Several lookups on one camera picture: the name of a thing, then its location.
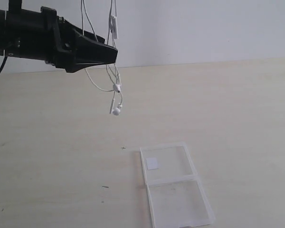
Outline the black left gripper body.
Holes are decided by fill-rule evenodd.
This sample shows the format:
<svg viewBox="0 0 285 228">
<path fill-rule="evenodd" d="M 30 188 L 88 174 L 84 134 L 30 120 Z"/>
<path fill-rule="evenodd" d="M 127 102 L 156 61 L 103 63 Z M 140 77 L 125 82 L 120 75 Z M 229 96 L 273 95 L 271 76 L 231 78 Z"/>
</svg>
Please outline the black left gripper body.
<svg viewBox="0 0 285 228">
<path fill-rule="evenodd" d="M 40 8 L 43 19 L 43 33 L 40 41 L 39 60 L 68 73 L 76 72 L 75 55 L 70 44 L 70 38 L 63 38 L 61 32 L 69 30 L 64 26 L 67 21 L 57 15 L 55 9 Z"/>
</svg>

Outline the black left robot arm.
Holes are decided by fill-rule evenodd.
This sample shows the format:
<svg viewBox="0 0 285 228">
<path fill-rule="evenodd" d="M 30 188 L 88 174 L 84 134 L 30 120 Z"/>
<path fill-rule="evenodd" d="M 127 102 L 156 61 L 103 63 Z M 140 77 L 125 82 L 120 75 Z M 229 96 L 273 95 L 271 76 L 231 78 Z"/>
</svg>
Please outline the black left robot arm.
<svg viewBox="0 0 285 228">
<path fill-rule="evenodd" d="M 42 6 L 39 12 L 10 0 L 0 9 L 0 56 L 45 61 L 68 73 L 116 62 L 118 50 Z"/>
</svg>

